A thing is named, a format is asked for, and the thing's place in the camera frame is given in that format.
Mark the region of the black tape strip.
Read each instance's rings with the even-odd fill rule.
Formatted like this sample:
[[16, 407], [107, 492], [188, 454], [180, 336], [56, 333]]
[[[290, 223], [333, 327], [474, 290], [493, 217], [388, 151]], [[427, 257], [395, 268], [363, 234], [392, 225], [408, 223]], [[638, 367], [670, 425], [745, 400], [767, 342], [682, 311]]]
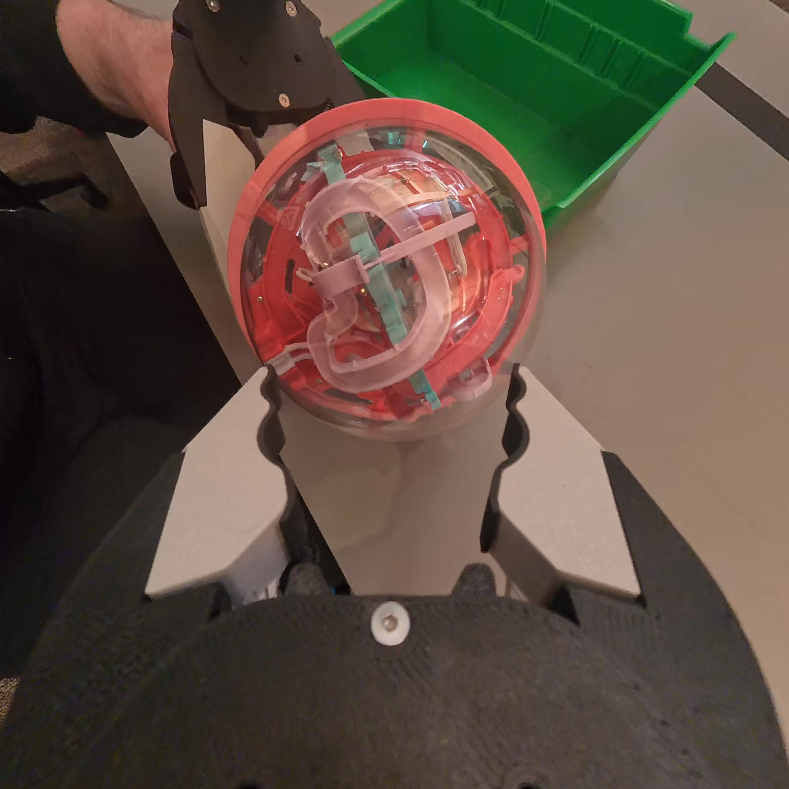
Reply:
[[751, 134], [788, 161], [788, 116], [714, 63], [696, 87]]

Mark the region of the person's left forearm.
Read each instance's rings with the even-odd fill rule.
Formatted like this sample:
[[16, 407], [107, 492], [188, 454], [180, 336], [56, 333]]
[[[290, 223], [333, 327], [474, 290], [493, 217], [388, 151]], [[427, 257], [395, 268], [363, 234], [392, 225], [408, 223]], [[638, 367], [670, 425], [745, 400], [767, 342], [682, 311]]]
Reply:
[[30, 131], [39, 118], [88, 135], [139, 135], [146, 124], [104, 107], [69, 62], [58, 37], [58, 2], [1, 2], [1, 131]]

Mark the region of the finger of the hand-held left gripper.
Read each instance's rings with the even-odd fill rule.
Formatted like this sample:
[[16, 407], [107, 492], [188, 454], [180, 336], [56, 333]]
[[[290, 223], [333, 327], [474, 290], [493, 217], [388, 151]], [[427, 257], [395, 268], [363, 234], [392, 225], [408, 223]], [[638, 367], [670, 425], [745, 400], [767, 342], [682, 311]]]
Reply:
[[238, 201], [263, 153], [250, 129], [204, 120], [203, 158], [206, 204], [199, 214], [214, 259], [225, 261]]

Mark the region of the person's left hand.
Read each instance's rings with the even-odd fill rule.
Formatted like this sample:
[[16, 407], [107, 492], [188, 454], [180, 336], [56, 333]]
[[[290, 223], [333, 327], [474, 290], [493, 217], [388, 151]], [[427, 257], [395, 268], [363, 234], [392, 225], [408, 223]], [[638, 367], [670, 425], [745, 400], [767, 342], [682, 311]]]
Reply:
[[172, 19], [113, 2], [63, 1], [56, 28], [65, 56], [94, 97], [109, 111], [144, 122], [174, 151]]

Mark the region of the clear maze ball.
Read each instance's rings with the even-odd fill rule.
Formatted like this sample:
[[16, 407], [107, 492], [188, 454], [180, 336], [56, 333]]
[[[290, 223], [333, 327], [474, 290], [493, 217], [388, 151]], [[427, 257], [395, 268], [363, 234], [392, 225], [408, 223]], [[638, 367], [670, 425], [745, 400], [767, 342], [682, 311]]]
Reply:
[[226, 277], [284, 395], [351, 435], [410, 442], [506, 390], [546, 257], [537, 196], [494, 136], [380, 98], [274, 145], [239, 197]]

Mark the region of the green plastic bin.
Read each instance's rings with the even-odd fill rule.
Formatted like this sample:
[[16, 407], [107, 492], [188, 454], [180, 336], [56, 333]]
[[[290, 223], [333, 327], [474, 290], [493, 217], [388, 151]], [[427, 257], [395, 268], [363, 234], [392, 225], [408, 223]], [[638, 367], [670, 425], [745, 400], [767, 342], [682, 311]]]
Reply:
[[733, 43], [658, 1], [389, 1], [332, 42], [369, 97], [477, 123], [514, 157], [547, 231], [597, 199]]

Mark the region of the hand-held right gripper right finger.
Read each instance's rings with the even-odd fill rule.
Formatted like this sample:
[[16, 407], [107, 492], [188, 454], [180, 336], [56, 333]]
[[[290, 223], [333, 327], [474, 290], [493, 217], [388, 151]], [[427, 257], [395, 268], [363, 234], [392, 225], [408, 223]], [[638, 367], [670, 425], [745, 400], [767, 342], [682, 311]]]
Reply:
[[641, 587], [600, 444], [520, 365], [505, 405], [506, 458], [491, 478], [480, 550], [533, 604], [549, 604], [566, 585], [636, 601]]

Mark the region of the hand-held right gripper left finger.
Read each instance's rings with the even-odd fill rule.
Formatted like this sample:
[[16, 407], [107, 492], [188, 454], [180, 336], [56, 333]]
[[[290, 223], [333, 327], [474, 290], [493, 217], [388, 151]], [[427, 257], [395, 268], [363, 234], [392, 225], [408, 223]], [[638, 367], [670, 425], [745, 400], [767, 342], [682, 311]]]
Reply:
[[186, 445], [144, 592], [151, 599], [219, 583], [232, 601], [279, 596], [290, 555], [280, 522], [286, 474], [260, 447], [277, 407], [261, 368]]

